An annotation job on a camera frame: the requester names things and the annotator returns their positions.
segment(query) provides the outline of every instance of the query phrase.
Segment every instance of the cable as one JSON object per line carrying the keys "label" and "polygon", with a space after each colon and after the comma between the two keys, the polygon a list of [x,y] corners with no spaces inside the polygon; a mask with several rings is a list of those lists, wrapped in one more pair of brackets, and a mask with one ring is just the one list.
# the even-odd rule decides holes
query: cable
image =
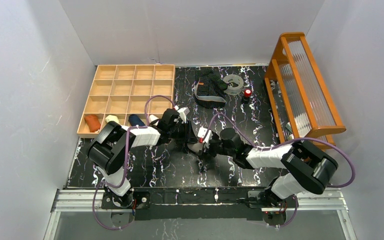
{"label": "cable", "polygon": [[150,125],[150,119],[149,119],[149,117],[148,117],[148,111],[147,111],[148,104],[151,102],[152,99],[157,98],[157,97],[161,97],[161,98],[165,98],[165,99],[169,100],[173,107],[176,105],[170,98],[168,98],[168,97],[166,97],[166,96],[163,96],[163,95],[154,95],[154,96],[151,96],[151,97],[148,99],[148,101],[146,101],[146,103],[145,103],[145,111],[144,111],[144,113],[145,113],[146,125],[147,125],[147,126]]}
{"label": "cable", "polygon": [[288,203],[285,201],[285,209],[282,211],[282,213],[286,212],[286,209],[288,209]]}
{"label": "cable", "polygon": [[317,142],[317,143],[321,143],[321,144],[324,144],[332,149],[334,149],[335,151],[337,151],[339,154],[342,155],[343,158],[345,158],[345,160],[348,162],[349,164],[349,167],[351,168],[351,178],[346,182],[346,183],[343,183],[343,184],[339,184],[339,185],[329,185],[328,187],[329,188],[344,188],[348,185],[350,185],[354,179],[356,178],[356,167],[354,166],[353,162],[351,161],[350,157],[344,152],[342,151],[341,149],[339,149],[337,146],[335,145],[332,145],[328,142],[325,142],[323,140],[320,140],[320,139],[317,139],[317,138],[312,138],[312,137],[299,137],[299,138],[294,138],[294,139],[291,139],[291,140],[288,140],[288,141],[285,141],[279,145],[276,145],[276,146],[273,146],[273,147],[266,147],[266,148],[263,148],[262,151],[268,151],[270,149],[277,149],[277,148],[280,148],[282,146],[285,146],[285,145],[288,145],[288,144],[291,144],[291,143],[294,143],[294,142],[299,142],[299,141],[302,141],[302,140],[308,140],[308,141],[313,141],[313,142]]}
{"label": "cable", "polygon": [[134,200],[134,206],[131,208],[131,214],[133,214],[133,217],[136,215],[136,199]]}
{"label": "cable", "polygon": [[297,196],[293,195],[292,199],[295,200],[295,210],[293,211],[292,216],[289,218],[289,220],[287,222],[285,222],[282,225],[278,225],[280,228],[286,227],[288,224],[290,224],[292,222],[292,220],[295,218],[295,215],[297,214],[297,210],[298,210],[298,199],[297,199]]}
{"label": "cable", "polygon": [[[234,122],[233,122],[232,120],[230,120],[230,118],[228,118],[226,115],[224,115],[224,114],[221,113],[221,112],[216,113],[216,114],[211,118],[211,120],[209,121],[209,124],[208,124],[207,129],[210,129],[210,128],[211,128],[211,126],[213,125],[214,120],[215,120],[216,117],[219,116],[219,115],[221,115],[221,116],[223,116],[225,119],[227,119],[227,120],[230,122],[230,124],[232,124],[233,128],[234,128],[234,129],[235,129],[235,130],[242,136],[242,138],[244,138],[244,139],[245,139],[245,140],[246,140],[252,147],[254,147],[254,148],[257,147],[251,140],[249,140],[249,139],[245,136],[245,134],[243,134],[243,133],[241,132],[241,130],[239,130],[239,128],[234,124]],[[210,132],[210,131],[206,131],[206,133],[205,133],[203,139],[205,139],[205,138],[207,137],[207,135],[208,135],[209,132]]]}
{"label": "cable", "polygon": [[280,214],[282,213],[282,209],[284,208],[284,202],[282,201],[282,205],[280,206],[280,209],[278,212],[276,212],[276,214]]}
{"label": "cable", "polygon": [[128,226],[130,226],[130,224],[133,223],[133,220],[135,220],[133,218],[133,220],[129,223],[127,223],[126,225],[124,226],[119,226],[119,227],[110,227],[110,226],[107,226],[105,224],[103,224],[99,219],[98,219],[98,216],[95,212],[95,199],[97,198],[97,193],[98,193],[98,190],[99,190],[99,187],[104,184],[104,181],[101,181],[99,182],[97,185],[96,185],[96,189],[95,189],[95,193],[93,194],[93,199],[92,199],[92,212],[93,212],[93,217],[95,218],[96,222],[101,225],[101,227],[105,228],[105,229],[108,229],[108,230],[122,230],[122,229],[125,229],[127,228]]}
{"label": "cable", "polygon": [[[230,120],[230,118],[228,118],[226,115],[224,115],[223,113],[221,112],[218,112],[216,113],[212,118],[211,118],[211,121],[209,122],[209,125],[208,125],[208,129],[211,128],[214,120],[216,119],[217,116],[223,116],[225,119],[229,120],[229,122],[232,124],[233,128],[254,148],[256,148],[256,145],[251,142],[239,129],[238,127],[236,127],[236,125]],[[210,131],[206,131],[203,139],[205,139],[207,137],[207,134],[209,133]],[[356,178],[356,168],[354,166],[354,164],[351,162],[351,159],[350,157],[344,152],[342,151],[341,149],[339,149],[337,146],[335,145],[332,145],[328,142],[325,142],[323,140],[320,140],[320,139],[317,139],[317,138],[312,138],[312,137],[299,137],[299,138],[294,138],[294,139],[291,139],[291,140],[288,140],[288,141],[285,141],[279,145],[276,145],[276,146],[273,146],[273,147],[266,147],[266,148],[262,148],[261,150],[262,151],[268,151],[268,150],[274,150],[274,149],[277,149],[277,148],[280,148],[282,146],[285,146],[285,145],[288,145],[288,144],[292,144],[294,142],[299,142],[299,141],[302,141],[302,140],[309,140],[309,141],[313,141],[313,142],[317,142],[317,143],[321,143],[321,144],[324,144],[332,149],[334,149],[335,151],[337,151],[339,154],[341,154],[345,160],[348,162],[349,164],[349,167],[351,168],[351,178],[346,182],[346,183],[343,183],[343,184],[339,184],[339,185],[329,185],[330,188],[343,188],[343,187],[346,187],[348,185],[350,185],[354,179]]]}

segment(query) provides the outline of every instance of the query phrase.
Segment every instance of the white wall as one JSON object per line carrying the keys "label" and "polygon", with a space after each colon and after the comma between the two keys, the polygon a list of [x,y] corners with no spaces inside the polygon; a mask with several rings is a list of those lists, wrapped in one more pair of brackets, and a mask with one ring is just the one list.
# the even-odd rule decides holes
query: white wall
{"label": "white wall", "polygon": [[324,0],[60,0],[95,65],[268,63]]}
{"label": "white wall", "polygon": [[335,140],[356,166],[343,189],[356,235],[384,239],[384,1],[326,0],[307,40],[348,128]]}
{"label": "white wall", "polygon": [[58,0],[0,1],[0,239],[42,239],[94,65]]}

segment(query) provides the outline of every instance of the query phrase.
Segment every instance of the wooden compartment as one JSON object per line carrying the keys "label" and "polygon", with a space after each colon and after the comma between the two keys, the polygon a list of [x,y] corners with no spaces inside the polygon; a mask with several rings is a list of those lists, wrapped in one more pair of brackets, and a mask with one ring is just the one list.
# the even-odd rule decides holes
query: wooden compartment
{"label": "wooden compartment", "polygon": [[131,96],[150,96],[152,80],[133,80],[131,85]]}
{"label": "wooden compartment", "polygon": [[135,75],[135,68],[135,65],[118,65],[115,70],[114,79],[133,79],[133,76]]}
{"label": "wooden compartment", "polygon": [[113,96],[129,96],[132,89],[132,80],[114,80],[110,95]]}
{"label": "wooden compartment", "polygon": [[[84,116],[95,114],[107,125],[105,117],[115,115],[122,125],[128,117],[137,114],[146,123],[144,107],[152,95],[173,99],[174,65],[99,65],[96,69],[89,96],[84,107],[77,134],[81,138],[95,138],[99,133],[90,132]],[[155,98],[147,112],[159,118],[171,108],[166,99]]]}
{"label": "wooden compartment", "polygon": [[116,74],[116,67],[116,65],[99,65],[96,70],[95,79],[114,79],[114,74]]}
{"label": "wooden compartment", "polygon": [[110,96],[105,112],[110,114],[127,113],[128,105],[129,96]]}
{"label": "wooden compartment", "polygon": [[107,106],[108,96],[90,96],[87,99],[84,113],[98,113],[104,114]]}
{"label": "wooden compartment", "polygon": [[102,113],[84,113],[81,116],[81,121],[80,121],[80,124],[79,124],[78,129],[77,129],[77,134],[81,134],[83,138],[94,138],[99,133],[99,132],[91,132],[89,130],[89,126],[86,124],[85,117],[88,115],[91,115],[91,114],[95,114],[98,117],[98,120],[102,126],[104,114],[102,114]]}
{"label": "wooden compartment", "polygon": [[173,65],[157,65],[155,66],[154,79],[156,80],[172,80],[174,79],[175,67]]}
{"label": "wooden compartment", "polygon": [[131,96],[128,103],[127,113],[143,114],[145,110],[145,103],[148,99],[150,99],[150,96]]}
{"label": "wooden compartment", "polygon": [[134,71],[134,78],[139,80],[152,80],[154,76],[153,65],[137,65]]}
{"label": "wooden compartment", "polygon": [[159,113],[164,113],[167,109],[172,108],[172,103],[162,97],[156,97],[152,99],[149,105],[150,105],[149,113],[154,115]]}
{"label": "wooden compartment", "polygon": [[103,121],[102,121],[102,125],[101,125],[101,128],[100,129],[103,129],[105,127],[105,125],[107,125],[107,122],[105,121],[105,118],[108,116],[108,115],[113,115],[113,116],[116,116],[118,118],[118,120],[120,121],[120,124],[121,125],[126,125],[126,114],[125,113],[106,113],[103,117]]}
{"label": "wooden compartment", "polygon": [[90,96],[108,96],[111,90],[112,80],[93,81]]}
{"label": "wooden compartment", "polygon": [[154,80],[151,95],[173,95],[173,80]]}

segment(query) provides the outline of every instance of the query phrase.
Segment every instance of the striped fabric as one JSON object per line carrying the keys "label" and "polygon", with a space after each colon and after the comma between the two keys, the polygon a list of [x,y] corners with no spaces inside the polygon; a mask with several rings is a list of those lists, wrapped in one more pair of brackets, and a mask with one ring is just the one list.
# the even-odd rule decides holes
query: striped fabric
{"label": "striped fabric", "polygon": [[[205,67],[203,70],[195,72],[195,87],[194,98],[200,106],[212,109],[222,108],[226,105],[224,91],[228,88],[228,84],[215,75],[211,68]],[[215,99],[219,97],[224,101],[202,100],[199,99],[200,97],[215,97]]]}

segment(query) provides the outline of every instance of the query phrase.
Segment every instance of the yellow object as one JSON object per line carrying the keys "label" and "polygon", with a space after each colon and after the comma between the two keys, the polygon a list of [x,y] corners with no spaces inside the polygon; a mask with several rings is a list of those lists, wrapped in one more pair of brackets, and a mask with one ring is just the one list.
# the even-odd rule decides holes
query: yellow object
{"label": "yellow object", "polygon": [[114,116],[114,115],[108,115],[108,116],[106,116],[106,118],[105,118],[105,122],[106,122],[106,123],[109,123],[109,122],[111,122],[111,121],[114,121],[114,122],[118,123],[119,125],[121,125],[121,124],[120,124],[120,120],[119,120],[119,118],[118,118],[117,116]]}

